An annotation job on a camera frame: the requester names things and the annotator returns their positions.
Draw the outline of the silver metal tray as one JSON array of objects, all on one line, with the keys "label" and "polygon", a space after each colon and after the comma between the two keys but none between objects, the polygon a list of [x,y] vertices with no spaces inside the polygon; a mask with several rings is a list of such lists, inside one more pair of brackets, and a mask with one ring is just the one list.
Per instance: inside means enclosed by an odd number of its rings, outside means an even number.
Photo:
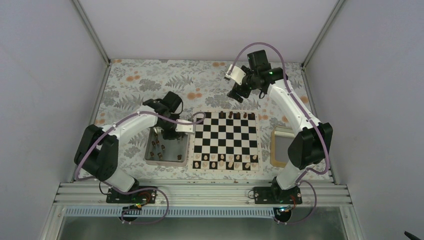
[{"label": "silver metal tray", "polygon": [[[162,136],[162,129],[159,127],[151,128],[146,144],[144,160],[148,165],[162,167],[185,167],[188,162],[188,136],[182,135],[178,139],[165,140]],[[163,154],[163,158],[158,157],[158,153]]]}]

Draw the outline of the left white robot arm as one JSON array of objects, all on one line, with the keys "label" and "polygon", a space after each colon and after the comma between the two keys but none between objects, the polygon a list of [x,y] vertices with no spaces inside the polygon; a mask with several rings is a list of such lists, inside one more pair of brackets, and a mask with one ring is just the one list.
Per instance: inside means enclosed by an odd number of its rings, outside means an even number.
[{"label": "left white robot arm", "polygon": [[168,139],[183,136],[178,132],[178,108],[183,100],[169,91],[163,98],[148,99],[134,113],[116,123],[105,126],[91,124],[83,132],[74,163],[74,178],[83,181],[81,170],[89,173],[89,179],[97,179],[119,190],[119,196],[131,203],[139,197],[138,181],[118,166],[119,147],[139,132],[159,127]]}]

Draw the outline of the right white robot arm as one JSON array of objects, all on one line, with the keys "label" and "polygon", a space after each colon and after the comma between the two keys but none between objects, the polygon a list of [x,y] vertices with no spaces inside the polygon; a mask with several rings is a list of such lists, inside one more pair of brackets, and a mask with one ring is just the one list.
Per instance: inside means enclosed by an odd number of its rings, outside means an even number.
[{"label": "right white robot arm", "polygon": [[288,80],[284,63],[272,67],[265,50],[249,53],[247,58],[249,66],[238,67],[233,62],[225,73],[225,79],[234,81],[228,97],[241,103],[251,91],[260,90],[278,105],[294,133],[287,150],[289,161],[271,184],[272,200],[282,204],[307,172],[328,172],[333,128],[330,123],[321,122],[301,101]]}]

